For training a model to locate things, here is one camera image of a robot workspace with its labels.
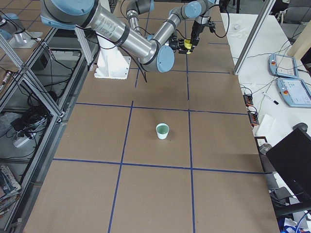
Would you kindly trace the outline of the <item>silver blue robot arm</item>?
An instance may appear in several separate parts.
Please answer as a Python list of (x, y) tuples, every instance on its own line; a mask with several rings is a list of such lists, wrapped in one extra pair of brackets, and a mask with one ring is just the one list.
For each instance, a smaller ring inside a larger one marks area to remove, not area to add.
[[(126, 9), (126, 18), (130, 27), (140, 32), (138, 25), (138, 15), (150, 12), (154, 9), (154, 2), (152, 0), (131, 0)], [(189, 18), (189, 14), (185, 12), (186, 5), (175, 7), (169, 12), (169, 17), (162, 23), (158, 31), (151, 35), (150, 39), (158, 42), (160, 45), (169, 43), (169, 47), (173, 51), (178, 51), (181, 54), (187, 53), (187, 48), (184, 45), (185, 39), (179, 39), (176, 36), (177, 26), (185, 19)]]
[(138, 32), (135, 17), (153, 9), (152, 0), (130, 1), (126, 12), (129, 23), (125, 24), (98, 0), (43, 0), (40, 16), (42, 23), (50, 27), (92, 29), (136, 56), (143, 70), (168, 72), (174, 65), (174, 52), (166, 42), (181, 21), (205, 15), (209, 11), (209, 2), (195, 0), (173, 8), (155, 35), (147, 39)]

